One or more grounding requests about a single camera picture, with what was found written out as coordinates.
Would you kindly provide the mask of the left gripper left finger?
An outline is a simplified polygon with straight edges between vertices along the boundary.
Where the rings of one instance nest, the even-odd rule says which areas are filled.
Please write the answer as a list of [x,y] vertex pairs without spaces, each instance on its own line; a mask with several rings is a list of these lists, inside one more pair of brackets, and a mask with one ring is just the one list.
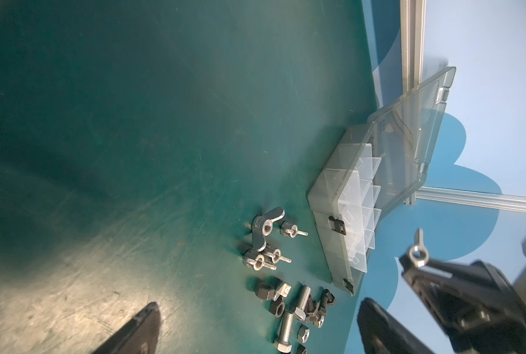
[[94,354],[155,354],[161,331],[161,311],[150,302],[103,342]]

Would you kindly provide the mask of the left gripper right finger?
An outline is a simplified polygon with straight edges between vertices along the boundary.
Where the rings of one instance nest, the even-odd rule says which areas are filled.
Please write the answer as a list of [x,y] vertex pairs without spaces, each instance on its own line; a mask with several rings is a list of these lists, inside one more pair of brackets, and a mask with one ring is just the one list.
[[434,354],[416,336],[371,298],[365,298],[357,314],[364,351],[375,353]]

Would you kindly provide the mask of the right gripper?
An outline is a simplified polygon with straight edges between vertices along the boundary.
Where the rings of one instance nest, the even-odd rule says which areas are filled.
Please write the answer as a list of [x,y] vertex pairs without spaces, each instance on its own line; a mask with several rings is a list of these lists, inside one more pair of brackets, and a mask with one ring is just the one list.
[[495,266],[404,254],[402,277],[445,330],[455,353],[526,353],[526,304]]

